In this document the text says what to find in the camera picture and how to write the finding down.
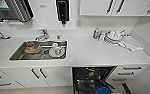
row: kitchen sink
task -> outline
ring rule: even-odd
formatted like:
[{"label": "kitchen sink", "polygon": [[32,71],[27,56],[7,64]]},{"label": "kitchen sink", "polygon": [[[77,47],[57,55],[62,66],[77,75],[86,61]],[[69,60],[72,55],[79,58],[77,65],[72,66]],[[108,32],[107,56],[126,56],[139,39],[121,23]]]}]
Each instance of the kitchen sink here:
[{"label": "kitchen sink", "polygon": [[[57,43],[58,47],[64,49],[64,53],[59,57],[52,57],[49,54],[50,49],[53,48],[53,44]],[[34,44],[40,46],[38,53],[27,53],[25,49]],[[25,41],[10,57],[10,60],[48,60],[48,59],[64,59],[66,57],[67,41]]]}]

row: white wall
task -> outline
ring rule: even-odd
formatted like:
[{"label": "white wall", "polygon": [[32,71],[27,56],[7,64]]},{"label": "white wall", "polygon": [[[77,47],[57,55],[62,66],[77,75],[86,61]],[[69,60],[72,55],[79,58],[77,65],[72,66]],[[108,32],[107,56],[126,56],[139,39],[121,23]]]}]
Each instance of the white wall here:
[{"label": "white wall", "polygon": [[[50,30],[57,29],[132,29],[139,17],[85,17],[79,15],[80,0],[70,1],[70,21],[66,27],[57,20],[55,0],[29,0],[34,13],[34,18],[25,23],[24,26],[9,25],[8,22],[0,23],[0,29],[39,29],[47,28]],[[47,8],[40,8],[39,5],[46,5]],[[77,21],[81,21],[80,27],[76,26]]]},{"label": "white wall", "polygon": [[[29,0],[34,17],[24,26],[9,25],[8,22],[0,23],[0,29],[63,29],[62,24],[57,20],[56,0]],[[70,22],[66,29],[76,27],[77,19],[77,0],[69,0],[70,3]],[[47,8],[41,8],[39,5],[46,5]]]},{"label": "white wall", "polygon": [[[150,17],[141,17],[131,35],[140,42],[150,56]],[[127,83],[133,94],[150,94],[150,66]]]}]

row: drawer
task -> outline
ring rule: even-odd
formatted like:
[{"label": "drawer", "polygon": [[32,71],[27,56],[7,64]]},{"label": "drawer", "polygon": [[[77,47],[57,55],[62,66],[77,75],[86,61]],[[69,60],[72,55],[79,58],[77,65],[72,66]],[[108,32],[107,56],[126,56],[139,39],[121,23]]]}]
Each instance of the drawer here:
[{"label": "drawer", "polygon": [[148,65],[122,65],[117,66],[116,69],[108,77],[107,82],[111,84],[124,83],[139,74]]},{"label": "drawer", "polygon": [[0,89],[23,88],[15,80],[0,71]]}]

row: soap dispenser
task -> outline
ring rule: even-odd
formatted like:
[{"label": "soap dispenser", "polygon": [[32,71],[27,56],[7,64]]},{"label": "soap dispenser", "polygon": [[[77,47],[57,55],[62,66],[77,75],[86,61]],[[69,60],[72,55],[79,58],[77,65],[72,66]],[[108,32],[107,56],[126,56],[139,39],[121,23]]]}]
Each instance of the soap dispenser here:
[{"label": "soap dispenser", "polygon": [[65,26],[69,21],[69,0],[56,0],[58,20]]}]

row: cup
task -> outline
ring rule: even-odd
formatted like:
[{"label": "cup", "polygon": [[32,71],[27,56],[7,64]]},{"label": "cup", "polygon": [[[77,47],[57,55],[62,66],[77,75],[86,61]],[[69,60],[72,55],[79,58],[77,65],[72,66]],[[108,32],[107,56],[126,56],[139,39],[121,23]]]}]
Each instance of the cup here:
[{"label": "cup", "polygon": [[61,47],[55,47],[55,48],[54,48],[55,54],[56,54],[56,55],[61,54],[61,49],[62,49]]}]

